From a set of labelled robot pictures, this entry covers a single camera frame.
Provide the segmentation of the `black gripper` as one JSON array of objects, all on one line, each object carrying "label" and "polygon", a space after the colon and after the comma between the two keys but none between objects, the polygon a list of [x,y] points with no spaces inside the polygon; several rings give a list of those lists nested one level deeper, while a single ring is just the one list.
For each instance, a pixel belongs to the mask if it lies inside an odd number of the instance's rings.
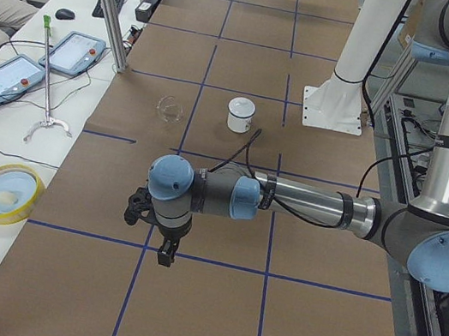
[{"label": "black gripper", "polygon": [[[129,197],[128,206],[123,214],[125,223],[135,225],[138,220],[150,223],[149,214],[151,213],[152,197],[147,187],[138,187],[137,190]],[[160,266],[170,267],[177,252],[177,240],[164,239],[163,244],[159,247],[157,253],[157,261]]]}]

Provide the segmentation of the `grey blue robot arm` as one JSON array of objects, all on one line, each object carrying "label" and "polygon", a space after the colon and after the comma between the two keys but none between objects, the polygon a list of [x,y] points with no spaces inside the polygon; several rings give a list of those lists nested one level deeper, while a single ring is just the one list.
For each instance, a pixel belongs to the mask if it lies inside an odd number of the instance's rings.
[{"label": "grey blue robot arm", "polygon": [[[415,42],[449,53],[449,0],[425,0]],[[291,214],[320,228],[350,231],[382,247],[411,277],[449,292],[449,96],[419,196],[401,206],[317,189],[232,162],[194,169],[179,155],[156,159],[148,183],[129,197],[124,220],[159,229],[160,265],[175,260],[195,213],[249,220],[260,210]]]}]

